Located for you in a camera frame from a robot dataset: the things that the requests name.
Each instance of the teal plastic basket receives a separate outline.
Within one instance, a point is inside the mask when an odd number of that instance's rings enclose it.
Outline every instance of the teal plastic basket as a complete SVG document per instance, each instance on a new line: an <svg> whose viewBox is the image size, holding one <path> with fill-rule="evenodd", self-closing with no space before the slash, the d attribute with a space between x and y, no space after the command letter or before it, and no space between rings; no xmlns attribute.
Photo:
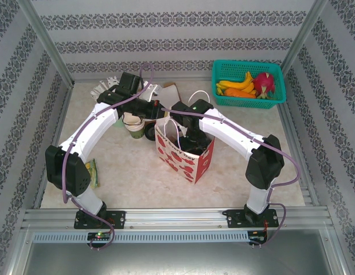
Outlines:
<svg viewBox="0 0 355 275"><path fill-rule="evenodd" d="M270 99L245 99L242 97L219 96L216 84L221 80L242 82L245 80L246 72L250 72L255 78L259 73L270 73L274 76L275 93L269 92ZM237 106L248 108L270 109L278 103L286 101L286 87L280 66L273 63L216 60L213 63L212 71L212 92L218 105Z"/></svg>

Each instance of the bag handle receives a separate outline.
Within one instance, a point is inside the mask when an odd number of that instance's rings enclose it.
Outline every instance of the bag handle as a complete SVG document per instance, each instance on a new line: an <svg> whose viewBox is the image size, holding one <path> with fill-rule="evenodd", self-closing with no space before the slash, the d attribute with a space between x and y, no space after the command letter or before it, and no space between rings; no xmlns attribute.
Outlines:
<svg viewBox="0 0 355 275"><path fill-rule="evenodd" d="M168 123L168 121L172 121L173 124L175 124L176 133L177 133L177 144L178 144L178 148L181 150L180 137L178 136L177 124L176 124L176 122L175 122L172 118L167 119L166 122L165 122L165 125L163 125L163 134L166 136L166 124Z"/></svg>
<svg viewBox="0 0 355 275"><path fill-rule="evenodd" d="M206 96L208 97L208 103L210 103L210 97L209 97L208 93L207 93L206 91L199 90L199 91L194 92L194 93L190 96L190 98L189 98L189 100L188 100L188 105L189 105L189 103L190 103L190 100L191 100L191 99L193 98L193 96L196 95L197 93L205 93Z"/></svg>

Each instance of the carrot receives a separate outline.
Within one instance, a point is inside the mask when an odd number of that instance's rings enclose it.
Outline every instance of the carrot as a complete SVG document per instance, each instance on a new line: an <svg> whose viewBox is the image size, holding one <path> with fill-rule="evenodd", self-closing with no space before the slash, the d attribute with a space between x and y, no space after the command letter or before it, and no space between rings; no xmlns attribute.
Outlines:
<svg viewBox="0 0 355 275"><path fill-rule="evenodd" d="M234 97L246 97L248 99L255 99L255 95L251 95L249 93L243 92L241 90L235 88L228 88L224 91L225 96L234 96Z"/></svg>

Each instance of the red dragon fruit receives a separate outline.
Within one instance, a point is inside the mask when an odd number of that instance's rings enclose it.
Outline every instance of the red dragon fruit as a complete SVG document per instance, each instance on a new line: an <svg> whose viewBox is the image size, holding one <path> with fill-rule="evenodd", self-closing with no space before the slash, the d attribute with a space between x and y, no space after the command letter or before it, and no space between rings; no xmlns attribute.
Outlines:
<svg viewBox="0 0 355 275"><path fill-rule="evenodd" d="M258 99L269 99L268 92L274 93L275 91L274 76L270 73L259 73L252 82Z"/></svg>

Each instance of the red and white paper bag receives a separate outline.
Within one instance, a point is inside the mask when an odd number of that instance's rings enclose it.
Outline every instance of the red and white paper bag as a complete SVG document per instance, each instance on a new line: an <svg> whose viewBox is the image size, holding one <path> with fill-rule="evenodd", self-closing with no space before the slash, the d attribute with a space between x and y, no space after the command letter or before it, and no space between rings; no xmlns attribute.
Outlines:
<svg viewBox="0 0 355 275"><path fill-rule="evenodd" d="M196 183L209 168L212 160L214 138L208 148L200 156L183 152L171 140L176 140L176 128L173 123L166 125L166 135L163 126L169 117L157 120L155 124L155 144L158 156L173 170L189 182Z"/></svg>

